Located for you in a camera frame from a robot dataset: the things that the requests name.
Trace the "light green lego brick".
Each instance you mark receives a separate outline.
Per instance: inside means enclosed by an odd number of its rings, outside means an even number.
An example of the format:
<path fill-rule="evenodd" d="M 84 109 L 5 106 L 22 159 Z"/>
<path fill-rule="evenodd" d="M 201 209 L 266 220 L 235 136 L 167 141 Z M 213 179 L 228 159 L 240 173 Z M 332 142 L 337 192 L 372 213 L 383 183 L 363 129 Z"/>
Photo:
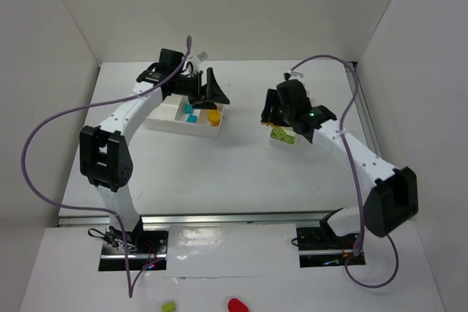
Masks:
<path fill-rule="evenodd" d="M 292 130 L 276 126 L 272 128 L 270 138 L 288 145 L 292 145 L 295 143 L 296 134 Z"/>

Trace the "orange sun round lego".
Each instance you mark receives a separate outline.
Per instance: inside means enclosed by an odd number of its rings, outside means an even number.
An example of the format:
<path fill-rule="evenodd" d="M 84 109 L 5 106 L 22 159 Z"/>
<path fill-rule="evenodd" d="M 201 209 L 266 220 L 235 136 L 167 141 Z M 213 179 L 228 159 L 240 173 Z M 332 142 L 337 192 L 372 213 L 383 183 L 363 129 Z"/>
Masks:
<path fill-rule="evenodd" d="M 219 126 L 222 121 L 222 112 L 219 110 L 209 110 L 207 119 L 211 126 Z"/>

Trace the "teal and green lego stack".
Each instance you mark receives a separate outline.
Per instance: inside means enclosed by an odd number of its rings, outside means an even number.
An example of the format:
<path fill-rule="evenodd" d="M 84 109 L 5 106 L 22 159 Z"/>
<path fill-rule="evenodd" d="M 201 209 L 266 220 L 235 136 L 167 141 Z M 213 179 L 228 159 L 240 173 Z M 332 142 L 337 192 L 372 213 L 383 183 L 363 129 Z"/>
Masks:
<path fill-rule="evenodd" d="M 191 115 L 194 111 L 193 106 L 190 103 L 184 105 L 184 114 Z"/>

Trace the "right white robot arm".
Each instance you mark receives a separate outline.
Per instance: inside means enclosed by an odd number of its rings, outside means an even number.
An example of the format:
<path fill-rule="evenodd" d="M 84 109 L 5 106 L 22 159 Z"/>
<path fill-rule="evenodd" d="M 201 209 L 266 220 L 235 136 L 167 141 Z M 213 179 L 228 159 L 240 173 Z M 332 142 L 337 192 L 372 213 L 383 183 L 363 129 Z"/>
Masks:
<path fill-rule="evenodd" d="M 367 229 L 384 237 L 418 213 L 415 172 L 381 159 L 341 126 L 327 107 L 312 105 L 299 80 L 268 89 L 260 121 L 292 128 L 351 171 L 361 198 L 357 206 L 335 210 L 322 219 L 322 226 L 333 235 L 344 237 Z"/>

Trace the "teal square lego brick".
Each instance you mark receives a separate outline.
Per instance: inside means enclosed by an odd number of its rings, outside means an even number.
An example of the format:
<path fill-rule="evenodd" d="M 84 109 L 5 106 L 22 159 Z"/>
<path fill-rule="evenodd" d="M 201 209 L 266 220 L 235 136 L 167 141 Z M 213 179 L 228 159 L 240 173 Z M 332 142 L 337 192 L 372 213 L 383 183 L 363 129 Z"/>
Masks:
<path fill-rule="evenodd" d="M 187 123 L 197 123 L 197 116 L 196 115 L 189 115 L 186 122 Z"/>

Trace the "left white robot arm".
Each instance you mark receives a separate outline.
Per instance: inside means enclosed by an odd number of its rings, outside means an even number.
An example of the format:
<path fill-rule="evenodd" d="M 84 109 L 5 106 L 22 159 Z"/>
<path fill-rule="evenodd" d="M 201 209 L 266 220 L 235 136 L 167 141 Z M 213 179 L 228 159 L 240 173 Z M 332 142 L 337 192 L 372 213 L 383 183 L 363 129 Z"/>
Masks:
<path fill-rule="evenodd" d="M 186 96 L 198 110 L 229 104 L 212 68 L 200 68 L 207 57 L 204 52 L 186 57 L 174 50 L 161 50 L 159 60 L 137 77 L 130 99 L 100 125 L 84 126 L 80 131 L 80 173 L 110 211 L 111 234 L 136 248 L 144 249 L 149 237 L 129 191 L 133 172 L 129 142 L 149 114 L 172 94 Z"/>

